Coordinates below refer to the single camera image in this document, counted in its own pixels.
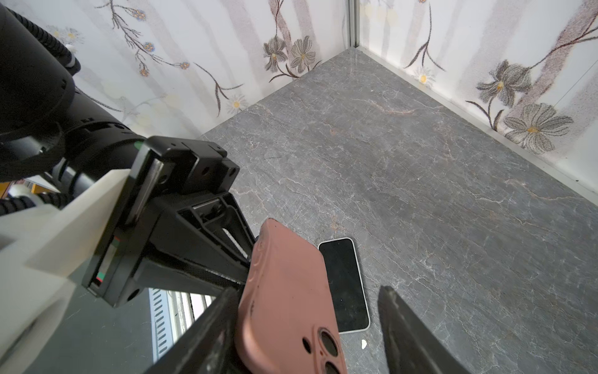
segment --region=phone case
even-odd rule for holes
[[[269,218],[254,246],[235,332],[253,374],[346,374],[324,258]]]

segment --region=gray marble floor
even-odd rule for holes
[[[349,372],[388,372],[380,285],[472,373],[598,367],[598,208],[361,52],[205,137],[255,233],[355,240],[373,323],[343,336]]]

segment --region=wall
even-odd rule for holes
[[[345,0],[2,1],[70,44],[77,86],[146,136],[197,138],[348,46]]]
[[[598,191],[598,0],[361,0],[361,45]]]

